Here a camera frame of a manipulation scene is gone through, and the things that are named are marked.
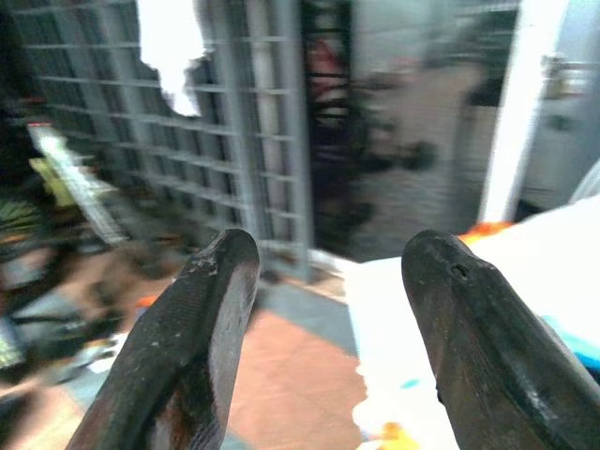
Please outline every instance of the floor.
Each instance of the floor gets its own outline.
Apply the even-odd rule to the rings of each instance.
[[[78,265],[53,295],[84,297],[84,284],[113,260]],[[170,283],[127,278],[123,301],[159,293]],[[356,350],[347,308],[288,283],[260,289],[245,336],[229,429],[223,449],[354,449],[360,443],[352,407],[365,398],[355,372]],[[28,415],[15,427],[10,450],[63,449],[106,377],[85,369],[74,380],[37,380]]]
[[[424,229],[465,233],[475,223],[497,109],[477,108],[472,138],[455,142],[460,104],[479,80],[474,66],[438,67],[419,73],[409,84],[372,93],[369,102],[381,119],[397,124],[397,132],[392,137],[373,132],[369,150],[398,160],[400,148],[425,141],[435,145],[436,159],[423,171],[395,164],[365,173],[354,183],[356,200],[373,204],[375,212],[352,236],[352,259],[398,256]]]

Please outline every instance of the tiled floor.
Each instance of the tiled floor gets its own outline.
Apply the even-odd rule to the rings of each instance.
[[[127,301],[156,288],[156,283],[134,287]],[[345,306],[288,284],[261,289],[222,448],[356,448],[360,436],[352,407],[365,397],[365,388],[355,372],[355,354]],[[39,388],[7,448],[65,448],[105,376],[86,370],[67,384]]]

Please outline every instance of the yellow object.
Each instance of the yellow object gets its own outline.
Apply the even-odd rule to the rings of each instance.
[[[399,424],[388,422],[383,426],[381,450],[419,450],[419,444]]]
[[[60,176],[54,171],[45,157],[31,158],[29,159],[29,164],[44,179],[44,188],[54,196],[56,206],[64,208],[75,204],[65,183],[63,183],[63,180],[60,179]]]

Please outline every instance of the metal bar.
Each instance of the metal bar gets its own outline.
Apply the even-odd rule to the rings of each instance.
[[[251,116],[246,102],[242,101],[240,74],[242,68],[236,52],[236,42],[233,34],[233,14],[231,2],[213,1],[213,25],[217,39],[223,44],[217,47],[217,78],[223,81],[227,89],[225,93],[227,119],[231,128],[237,133],[231,137],[232,149],[236,163],[240,168],[239,191],[245,204],[242,210],[243,226],[255,239],[263,237],[263,203],[260,198],[255,173],[258,172],[255,149],[250,145],[251,133],[248,129],[248,118]]]
[[[154,114],[135,114],[135,113],[126,113],[126,112],[104,112],[101,110],[88,110],[85,108],[80,108],[77,106],[68,106],[68,105],[59,105],[52,104],[51,108],[55,108],[56,110],[63,111],[71,111],[73,113],[87,113],[90,115],[106,115],[109,117],[114,117],[118,119],[127,119],[127,120],[137,120],[139,122],[144,122],[146,124],[153,125],[162,125],[165,127],[179,127],[183,129],[192,129],[197,131],[204,131],[206,133],[218,135],[218,136],[234,136],[235,131],[228,127],[223,127],[219,125],[211,125],[205,124],[200,121],[189,122],[183,119],[179,119],[176,117],[164,117],[161,115]]]
[[[247,14],[247,27],[250,37],[253,39],[269,36],[269,4],[265,0],[247,0],[245,2]],[[274,52],[274,45],[271,43],[261,43],[261,45],[252,45],[250,47],[252,67],[254,73],[254,84],[259,89],[256,96],[256,108],[258,113],[258,127],[260,135],[278,135],[279,115],[278,98],[265,94],[264,91],[272,89],[277,84],[277,74],[274,68],[274,61],[277,54]],[[278,140],[262,140],[262,164],[267,172],[277,173],[284,165],[284,151],[281,150],[281,143]],[[278,184],[272,183],[272,179],[264,181],[266,190],[267,205],[278,209],[285,209],[288,199],[285,198],[285,192],[280,189]],[[289,234],[289,223],[278,217],[269,217],[267,220],[268,232],[273,234],[273,238],[282,238]]]
[[[109,45],[118,45],[119,42],[127,41],[127,35],[121,26],[121,18],[112,8],[111,5],[107,4],[94,4],[93,10],[97,15],[98,24],[100,30],[103,33],[104,40]],[[109,52],[112,70],[116,74],[119,80],[134,80],[135,69],[132,61],[128,58],[127,54],[113,48]],[[128,121],[129,128],[133,134],[133,138],[141,144],[151,144],[152,137],[148,132],[148,127],[143,125],[138,120],[139,114],[144,113],[143,100],[140,96],[136,87],[132,86],[120,86],[121,97],[123,105],[127,111],[130,111],[134,118]],[[145,171],[158,173],[158,168],[152,159],[146,155],[145,152],[140,152],[142,167]]]
[[[59,7],[61,2],[59,0],[52,0],[52,4]],[[65,14],[59,9],[53,9],[53,17],[56,21],[56,28],[63,42],[84,42],[83,31],[77,22],[77,20],[70,14]],[[94,65],[90,58],[89,52],[82,47],[77,47],[67,52],[67,58],[71,64],[73,72],[77,77],[82,77],[88,80],[95,78]],[[45,91],[46,86],[42,84],[42,90]],[[88,108],[99,109],[100,111],[107,112],[109,110],[105,98],[102,95],[101,90],[97,84],[89,82],[81,86],[83,102]],[[116,131],[113,123],[106,116],[96,115],[91,116],[94,128],[97,131],[96,139],[101,143],[114,143],[118,140]],[[119,152],[109,150],[113,165],[114,163],[123,166],[123,155]],[[112,171],[112,175],[115,179],[124,182],[125,178],[120,171]]]
[[[153,80],[98,80],[87,78],[57,77],[53,75],[39,75],[37,77],[41,80],[60,83],[98,83],[106,84],[109,86],[152,87],[156,89],[160,88],[160,83],[158,81]],[[225,92],[225,89],[223,87],[214,84],[196,84],[191,89],[197,92]]]
[[[312,194],[310,182],[310,161],[308,146],[308,123],[306,110],[304,66],[301,46],[302,30],[300,25],[300,2],[294,0],[277,0],[273,2],[276,9],[278,32],[285,37],[279,45],[279,57],[283,62],[283,82],[290,94],[284,98],[287,129],[293,137],[292,173],[296,176],[292,185],[292,210],[297,213],[296,230],[300,277],[310,282],[309,250],[314,245],[314,224],[312,216]]]

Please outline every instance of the gray metal gate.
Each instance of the gray metal gate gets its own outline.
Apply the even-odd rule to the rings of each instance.
[[[264,266],[309,279],[309,154],[300,2],[208,0],[201,118],[172,112],[139,59],[133,0],[4,0],[69,136],[104,143],[113,179],[199,227],[242,227]]]

